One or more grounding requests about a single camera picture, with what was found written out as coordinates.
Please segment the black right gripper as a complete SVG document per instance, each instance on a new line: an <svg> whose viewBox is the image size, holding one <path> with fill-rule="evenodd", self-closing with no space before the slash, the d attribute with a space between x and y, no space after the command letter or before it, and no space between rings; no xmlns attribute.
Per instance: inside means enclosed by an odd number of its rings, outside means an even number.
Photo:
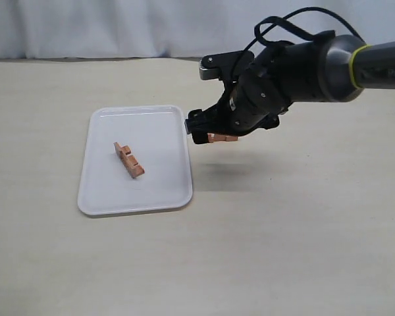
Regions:
<svg viewBox="0 0 395 316"><path fill-rule="evenodd" d="M266 46L236 81L223 82L224 92L214 109L188 113L185 127L195 144L208 144L208 132L245 136L279 126L279 115L288 110L290 98L280 90L271 68L289 45L274 42Z"/></svg>

